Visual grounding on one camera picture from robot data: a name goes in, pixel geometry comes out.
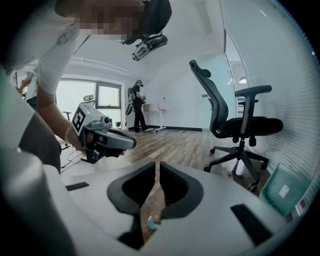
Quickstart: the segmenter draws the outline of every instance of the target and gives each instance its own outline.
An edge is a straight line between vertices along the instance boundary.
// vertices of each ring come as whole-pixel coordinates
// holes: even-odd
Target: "bracelet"
[[[69,142],[68,142],[68,134],[69,134],[71,128],[72,128],[72,124],[69,125],[68,129],[66,129],[65,134],[64,134],[64,141],[67,144],[69,144]]]

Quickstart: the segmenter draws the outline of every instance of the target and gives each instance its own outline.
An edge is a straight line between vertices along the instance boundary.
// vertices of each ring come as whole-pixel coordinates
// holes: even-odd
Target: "chair seat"
[[[237,136],[240,134],[243,119],[231,118],[223,122],[219,130],[228,136]],[[254,116],[251,120],[251,136],[267,136],[276,134],[283,129],[284,125],[281,120],[276,118],[266,118],[264,116]]]

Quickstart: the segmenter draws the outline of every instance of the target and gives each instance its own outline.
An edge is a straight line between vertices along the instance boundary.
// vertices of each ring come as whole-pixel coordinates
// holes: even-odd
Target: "chair base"
[[[260,181],[260,175],[258,174],[256,169],[252,165],[250,159],[263,161],[263,163],[261,164],[262,169],[265,169],[268,166],[268,162],[269,162],[268,158],[245,150],[245,141],[244,140],[241,140],[240,145],[237,147],[215,146],[215,147],[213,147],[213,149],[210,150],[210,153],[213,154],[215,152],[215,150],[220,150],[223,152],[227,152],[229,154],[224,155],[223,157],[221,157],[219,159],[211,161],[208,166],[211,168],[214,165],[218,165],[218,164],[230,161],[232,159],[242,160],[245,167],[248,169],[249,173],[251,174],[251,176],[255,180],[255,182],[250,184],[249,187],[251,187],[251,189],[248,188],[249,190],[252,190],[252,187],[256,186]]]

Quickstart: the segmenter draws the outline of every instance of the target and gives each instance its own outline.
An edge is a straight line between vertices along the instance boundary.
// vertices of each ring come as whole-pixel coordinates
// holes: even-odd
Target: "office chair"
[[[189,65],[195,77],[209,96],[209,101],[212,106],[210,131],[218,139],[232,138],[234,143],[238,143],[240,139],[240,145],[237,147],[213,147],[210,150],[211,154],[214,154],[215,150],[221,150],[229,154],[211,161],[203,170],[210,172],[211,167],[214,165],[232,159],[242,160],[255,180],[248,186],[248,190],[254,192],[257,189],[260,177],[250,159],[263,161],[261,164],[262,169],[268,167],[269,159],[245,150],[245,139],[249,138],[249,145],[254,147],[257,143],[255,136],[268,136],[276,134],[283,129],[283,123],[279,119],[253,116],[255,103],[258,102],[258,100],[255,100],[256,95],[271,92],[271,85],[256,86],[236,91],[234,93],[235,97],[245,97],[245,102],[241,102],[241,104],[244,105],[243,117],[227,120],[229,112],[227,103],[219,93],[215,83],[209,79],[211,77],[210,71],[201,69],[195,60],[191,60]]]

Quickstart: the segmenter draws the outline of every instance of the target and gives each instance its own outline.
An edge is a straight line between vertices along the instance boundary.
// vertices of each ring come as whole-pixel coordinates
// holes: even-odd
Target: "wooden floor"
[[[155,223],[160,223],[161,210],[165,207],[164,193],[159,183],[159,163],[165,161],[199,169],[203,172],[203,167],[210,161],[218,159],[226,153],[216,150],[215,154],[210,154],[210,149],[214,146],[235,147],[231,140],[216,139],[210,132],[182,131],[182,130],[162,130],[158,133],[144,132],[131,133],[136,140],[137,146],[129,150],[124,158],[131,164],[156,162],[156,178],[153,189],[141,208],[141,225],[143,239],[147,241],[153,231],[149,229],[147,220],[152,216]],[[260,162],[252,161],[252,164],[259,170]],[[232,176],[229,163],[214,165],[211,173],[221,175],[226,179],[233,179],[243,187],[247,188],[254,180],[245,171],[243,176]],[[266,170],[260,170],[261,182],[258,185],[256,195],[269,178]]]

